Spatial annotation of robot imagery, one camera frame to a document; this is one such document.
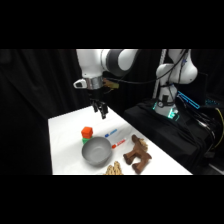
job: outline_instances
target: green light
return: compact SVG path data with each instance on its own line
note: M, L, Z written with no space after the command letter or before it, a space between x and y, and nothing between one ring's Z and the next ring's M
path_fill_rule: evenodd
M157 105L157 103L155 103L155 105L154 105L154 107L153 107L153 110L155 110L155 109L156 109L156 105Z
M176 121L178 121L179 120L179 118L180 118L180 116L179 115L177 115L178 116L178 118L176 119Z
M168 118L173 119L175 117L175 113L173 112L173 108L170 110Z

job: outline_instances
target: red marker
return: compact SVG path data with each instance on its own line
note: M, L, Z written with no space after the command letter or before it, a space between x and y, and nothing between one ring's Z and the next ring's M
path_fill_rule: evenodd
M114 144L114 145L112 146L112 149L115 149L117 146L121 145L121 144L124 143L124 142L126 142L126 138L123 139L123 140L121 140L121 141L118 142L117 144Z

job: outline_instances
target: blue marker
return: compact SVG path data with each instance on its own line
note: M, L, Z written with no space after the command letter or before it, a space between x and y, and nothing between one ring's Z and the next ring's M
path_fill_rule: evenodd
M117 129L113 130L110 134L106 134L105 138L108 138L110 135L114 134L115 132L117 132Z

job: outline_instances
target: tabletop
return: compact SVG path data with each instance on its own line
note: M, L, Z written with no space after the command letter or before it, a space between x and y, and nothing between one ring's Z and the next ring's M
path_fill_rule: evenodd
M136 175L132 166L126 164L123 155L132 151L132 135L143 138L148 144L148 153L152 156L141 175L191 175L184 167L162 151L143 134L137 131L113 110L109 109L107 118L102 120L100 113L94 113L87 107L69 114L49 119L51 159L54 175L101 175L109 165L118 161L124 175ZM93 137L104 137L117 129L107 139L111 145L126 138L126 142L113 149L112 156L101 167L89 165L82 157L82 135L84 127L93 128Z

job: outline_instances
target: red toy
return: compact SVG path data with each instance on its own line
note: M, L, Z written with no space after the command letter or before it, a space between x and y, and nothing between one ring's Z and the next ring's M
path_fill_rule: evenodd
M92 128L85 127L85 128L82 130L82 137L83 137L83 138L91 139L92 135L93 135L93 129L92 129Z

